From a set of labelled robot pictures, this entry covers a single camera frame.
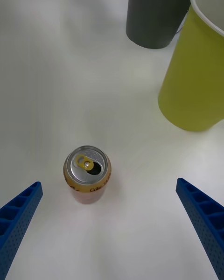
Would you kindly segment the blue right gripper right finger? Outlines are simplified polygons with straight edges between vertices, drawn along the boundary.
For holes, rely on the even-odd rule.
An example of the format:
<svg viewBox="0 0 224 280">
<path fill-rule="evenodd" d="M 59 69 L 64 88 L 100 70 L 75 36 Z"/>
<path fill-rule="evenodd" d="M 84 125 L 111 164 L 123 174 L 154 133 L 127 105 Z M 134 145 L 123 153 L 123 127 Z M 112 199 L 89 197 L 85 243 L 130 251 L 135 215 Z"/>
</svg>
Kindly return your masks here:
<svg viewBox="0 0 224 280">
<path fill-rule="evenodd" d="M 177 179 L 179 196 L 218 277 L 224 279 L 224 207 L 183 178 Z"/>
</svg>

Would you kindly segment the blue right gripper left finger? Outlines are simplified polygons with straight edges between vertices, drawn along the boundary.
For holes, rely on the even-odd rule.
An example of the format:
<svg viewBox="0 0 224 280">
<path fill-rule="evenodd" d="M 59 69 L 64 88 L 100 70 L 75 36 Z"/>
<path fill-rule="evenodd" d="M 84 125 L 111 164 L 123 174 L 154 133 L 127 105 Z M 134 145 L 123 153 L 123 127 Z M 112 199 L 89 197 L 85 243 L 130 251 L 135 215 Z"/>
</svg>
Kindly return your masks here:
<svg viewBox="0 0 224 280">
<path fill-rule="evenodd" d="M 42 198 L 35 182 L 0 209 L 0 279 L 4 280 Z"/>
</svg>

